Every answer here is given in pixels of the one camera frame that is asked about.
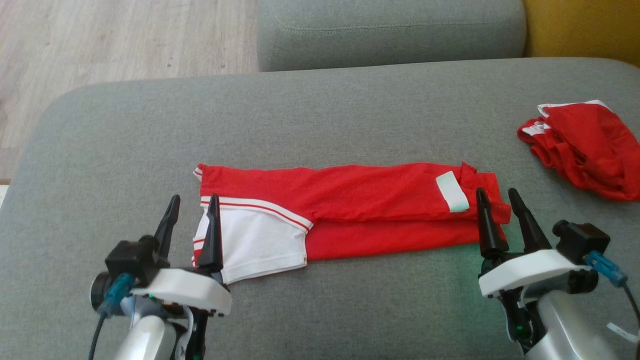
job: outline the gray sofa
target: gray sofa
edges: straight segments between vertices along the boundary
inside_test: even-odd
[[[521,57],[521,0],[261,0],[262,71]]]
[[[536,105],[600,99],[640,134],[640,70],[587,58],[449,61],[89,86],[55,101],[0,209],[0,349],[7,359],[84,357],[97,321],[88,290],[119,240],[155,229],[182,196],[170,261],[190,264],[199,162],[238,168],[411,161],[495,172],[552,225],[592,222],[640,291],[638,204],[577,190],[541,166],[516,129]],[[516,222],[505,227],[521,250]],[[477,245],[310,263],[233,284],[232,314],[210,322],[211,359],[519,358],[498,303],[482,298]],[[637,324],[621,290],[576,295],[606,330]],[[128,322],[110,320],[97,358]]]

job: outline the yellow cushion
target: yellow cushion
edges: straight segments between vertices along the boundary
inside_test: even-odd
[[[526,56],[611,58],[640,66],[639,0],[524,0]]]

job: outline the white cable tag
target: white cable tag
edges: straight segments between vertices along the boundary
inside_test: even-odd
[[[436,177],[436,183],[440,189],[440,193],[444,200],[449,205],[449,211],[452,213],[459,213],[469,209],[469,201],[467,196],[462,192],[456,176],[453,171],[446,172]]]
[[[631,341],[632,343],[637,343],[638,339],[640,338],[640,332],[638,333],[639,336],[633,335],[633,334],[629,334],[627,331],[624,331],[620,326],[617,326],[616,324],[610,322],[607,324],[607,328],[613,332],[615,332],[616,334],[622,336],[623,338]]]

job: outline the blue cable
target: blue cable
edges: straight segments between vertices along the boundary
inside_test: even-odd
[[[629,278],[625,273],[620,271],[620,267],[618,265],[595,250],[591,251],[587,255],[584,262],[600,274],[604,275],[609,279],[609,281],[611,281],[611,284],[617,288],[621,288]]]
[[[131,274],[120,274],[105,294],[104,300],[98,307],[98,314],[105,314],[107,319],[111,318],[120,309],[120,302],[129,294],[133,286],[134,278]]]
[[[111,318],[120,309],[120,302],[129,294],[134,285],[134,277],[131,274],[120,274],[105,294],[104,300],[98,307],[100,319],[98,320],[98,326],[96,326],[91,340],[89,360],[93,360],[95,346],[98,344],[98,336],[100,336],[100,330],[102,329],[104,320]]]

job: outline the black cable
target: black cable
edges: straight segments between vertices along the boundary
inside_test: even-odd
[[[95,353],[95,346],[98,344],[98,336],[100,336],[100,330],[102,330],[102,324],[104,324],[104,319],[107,318],[107,314],[103,313],[100,315],[98,319],[98,325],[95,327],[95,332],[93,333],[93,339],[91,340],[91,348],[89,349],[89,360],[93,360],[93,354]]]
[[[640,310],[638,310],[638,304],[634,299],[633,294],[631,294],[631,290],[629,290],[629,287],[627,286],[626,281],[622,283],[622,288],[625,290],[625,294],[627,294],[627,298],[631,303],[631,307],[633,307],[634,309],[634,313],[636,314],[636,319],[638,320],[638,328],[640,329]],[[636,345],[636,360],[640,360],[640,341],[638,341],[638,344]]]

